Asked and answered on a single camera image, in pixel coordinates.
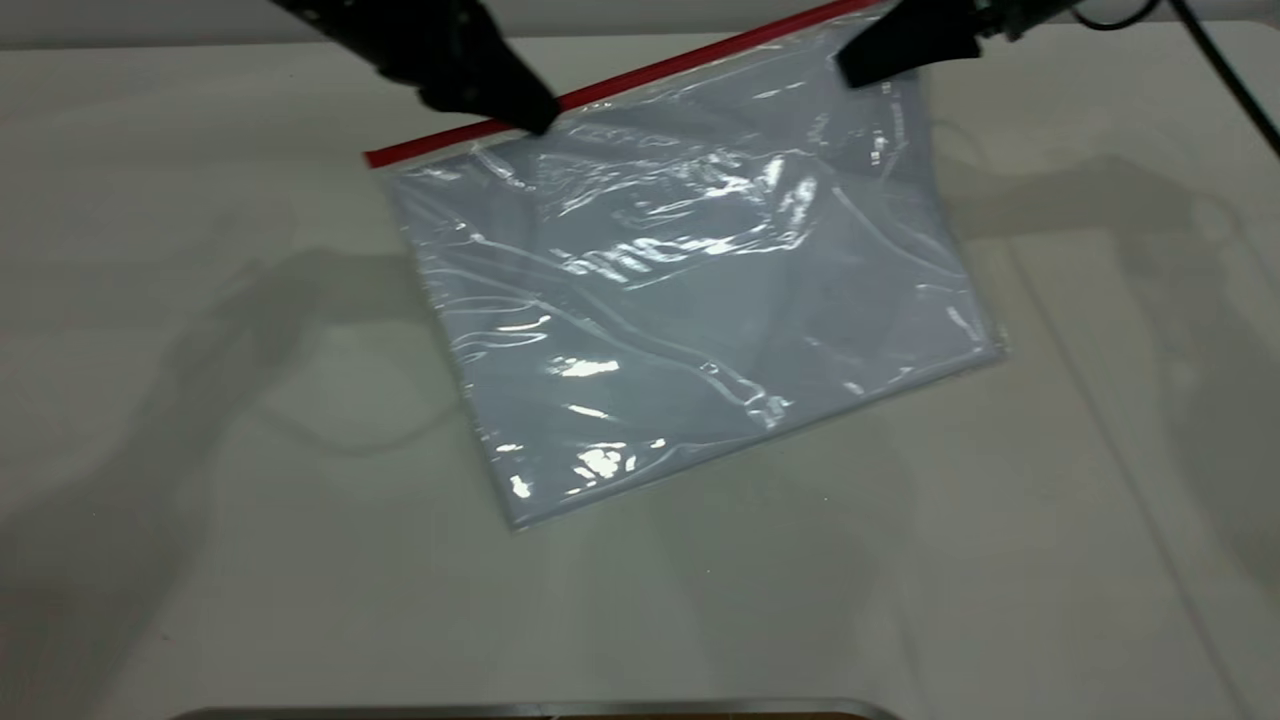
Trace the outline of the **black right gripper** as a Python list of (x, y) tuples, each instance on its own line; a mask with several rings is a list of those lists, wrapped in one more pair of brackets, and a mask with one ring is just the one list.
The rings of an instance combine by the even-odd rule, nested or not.
[(850, 88), (946, 61), (982, 56), (982, 38), (1016, 42), (1030, 29), (1074, 9), (1080, 1), (900, 1), (851, 38), (836, 55)]

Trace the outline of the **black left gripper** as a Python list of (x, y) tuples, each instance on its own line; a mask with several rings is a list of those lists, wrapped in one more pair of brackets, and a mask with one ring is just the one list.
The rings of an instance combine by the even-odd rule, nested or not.
[(438, 111), (470, 114), (544, 135), (559, 99), (507, 44), (480, 1), (274, 1), (274, 6), (370, 64), (419, 88)]

